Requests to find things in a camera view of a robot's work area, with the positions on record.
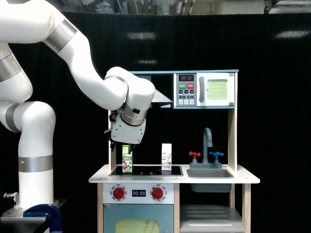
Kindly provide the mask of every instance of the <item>red knob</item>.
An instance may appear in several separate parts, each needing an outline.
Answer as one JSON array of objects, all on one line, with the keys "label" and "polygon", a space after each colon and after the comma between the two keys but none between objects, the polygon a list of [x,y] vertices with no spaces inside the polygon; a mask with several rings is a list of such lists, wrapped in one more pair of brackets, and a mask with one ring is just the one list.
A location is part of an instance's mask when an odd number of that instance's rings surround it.
[{"label": "red knob", "polygon": [[115,199],[120,200],[121,198],[124,197],[124,193],[125,193],[124,189],[121,187],[118,187],[118,188],[115,188],[115,190],[113,190],[112,194]]},{"label": "red knob", "polygon": [[193,159],[196,159],[197,156],[198,156],[198,157],[201,156],[201,153],[195,153],[195,152],[190,151],[189,155],[190,155],[190,156],[193,155]]},{"label": "red knob", "polygon": [[162,188],[159,188],[159,187],[154,188],[152,193],[151,193],[151,195],[152,195],[152,197],[154,199],[161,199],[163,197],[163,190],[162,190]]}]

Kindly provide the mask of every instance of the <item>oven window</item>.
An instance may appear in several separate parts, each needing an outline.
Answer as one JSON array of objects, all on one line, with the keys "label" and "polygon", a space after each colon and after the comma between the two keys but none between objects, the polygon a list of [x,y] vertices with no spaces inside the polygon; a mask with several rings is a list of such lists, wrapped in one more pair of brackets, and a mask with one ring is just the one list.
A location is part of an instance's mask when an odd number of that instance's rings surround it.
[{"label": "oven window", "polygon": [[115,223],[115,233],[160,233],[155,220],[121,219]]}]

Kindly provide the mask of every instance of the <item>silver joint ring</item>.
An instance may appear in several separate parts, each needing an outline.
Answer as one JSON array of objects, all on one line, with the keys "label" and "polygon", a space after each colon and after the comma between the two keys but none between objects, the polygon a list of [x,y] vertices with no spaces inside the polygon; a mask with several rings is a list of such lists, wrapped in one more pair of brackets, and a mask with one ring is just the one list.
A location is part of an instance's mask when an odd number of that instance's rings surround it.
[{"label": "silver joint ring", "polygon": [[122,81],[122,83],[125,84],[126,89],[127,89],[127,91],[128,91],[128,84],[127,84],[126,80],[124,80],[124,79],[121,78],[120,76],[117,76],[117,75],[110,75],[110,76],[106,77],[105,80],[106,80],[106,79],[119,79],[120,81]]},{"label": "silver joint ring", "polygon": [[138,109],[132,109],[125,102],[121,118],[129,125],[138,126],[144,122],[147,112],[148,110],[140,111]]},{"label": "silver joint ring", "polygon": [[13,53],[0,60],[0,83],[20,72],[20,64]]},{"label": "silver joint ring", "polygon": [[8,127],[16,133],[21,133],[21,131],[17,128],[16,124],[14,123],[14,112],[16,108],[20,105],[20,103],[12,104],[5,114],[5,121]]},{"label": "silver joint ring", "polygon": [[41,172],[53,169],[53,155],[35,158],[18,157],[18,171]]},{"label": "silver joint ring", "polygon": [[67,19],[64,19],[52,34],[44,41],[56,53],[59,53],[77,33]]}]

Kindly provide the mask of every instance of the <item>sink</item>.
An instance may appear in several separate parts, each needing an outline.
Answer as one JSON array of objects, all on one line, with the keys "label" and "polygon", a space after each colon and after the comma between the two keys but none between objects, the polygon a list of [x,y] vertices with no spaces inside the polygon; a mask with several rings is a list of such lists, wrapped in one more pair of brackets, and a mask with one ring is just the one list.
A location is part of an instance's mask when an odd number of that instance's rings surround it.
[{"label": "sink", "polygon": [[226,169],[187,169],[190,178],[199,179],[228,179],[234,176]]},{"label": "sink", "polygon": [[[190,178],[195,179],[228,179],[234,176],[226,169],[187,169]],[[230,183],[192,183],[191,189],[196,193],[228,193]]]}]

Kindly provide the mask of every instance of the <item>gray faucet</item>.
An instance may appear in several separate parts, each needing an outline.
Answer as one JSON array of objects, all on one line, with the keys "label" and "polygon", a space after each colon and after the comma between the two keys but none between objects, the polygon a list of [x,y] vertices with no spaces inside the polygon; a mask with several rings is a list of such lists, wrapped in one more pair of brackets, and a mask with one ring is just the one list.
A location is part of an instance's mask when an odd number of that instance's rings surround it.
[{"label": "gray faucet", "polygon": [[208,147],[213,147],[212,143],[212,132],[210,131],[209,128],[204,129],[203,133],[203,164],[208,164],[208,159],[207,159],[207,148]]},{"label": "gray faucet", "polygon": [[207,159],[207,148],[213,147],[212,132],[209,128],[204,129],[203,133],[203,161],[198,163],[196,159],[190,163],[190,169],[221,169],[221,163],[209,163]]}]

